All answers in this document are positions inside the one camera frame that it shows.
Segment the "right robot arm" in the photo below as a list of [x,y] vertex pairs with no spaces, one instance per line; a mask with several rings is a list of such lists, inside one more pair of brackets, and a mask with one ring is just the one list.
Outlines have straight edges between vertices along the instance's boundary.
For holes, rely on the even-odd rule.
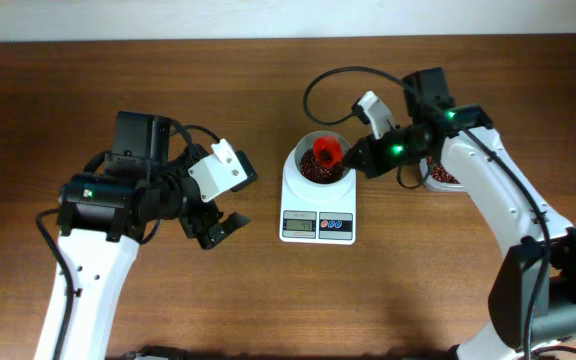
[[454,346],[454,359],[535,359],[576,337],[576,227],[554,210],[510,158],[477,104],[458,106],[440,68],[398,80],[413,123],[395,124],[373,92],[352,107],[372,127],[344,156],[367,177],[425,158],[457,179],[504,258],[488,297],[489,322]]

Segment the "orange measuring scoop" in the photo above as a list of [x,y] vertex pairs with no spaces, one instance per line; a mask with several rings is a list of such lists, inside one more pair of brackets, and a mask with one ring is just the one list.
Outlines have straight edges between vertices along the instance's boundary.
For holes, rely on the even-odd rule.
[[318,137],[313,144],[313,153],[317,161],[327,169],[332,169],[343,160],[341,143],[333,135]]

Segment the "red adzuki beans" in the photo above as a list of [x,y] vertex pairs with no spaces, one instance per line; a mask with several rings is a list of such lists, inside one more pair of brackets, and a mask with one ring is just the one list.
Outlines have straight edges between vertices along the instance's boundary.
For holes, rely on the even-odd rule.
[[342,178],[345,168],[340,163],[332,169],[323,167],[315,158],[313,149],[302,156],[298,168],[300,173],[308,180],[319,184],[331,184]]

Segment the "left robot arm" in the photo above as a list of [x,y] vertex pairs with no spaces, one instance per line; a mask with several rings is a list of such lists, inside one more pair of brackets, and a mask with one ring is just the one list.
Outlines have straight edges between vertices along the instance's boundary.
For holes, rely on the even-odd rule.
[[57,267],[35,352],[38,359],[102,359],[119,296],[139,248],[161,223],[210,250],[249,218],[225,215],[215,200],[257,180],[246,154],[216,138],[209,149],[190,127],[152,114],[120,111],[111,149],[93,157],[60,190],[52,238],[36,217]]

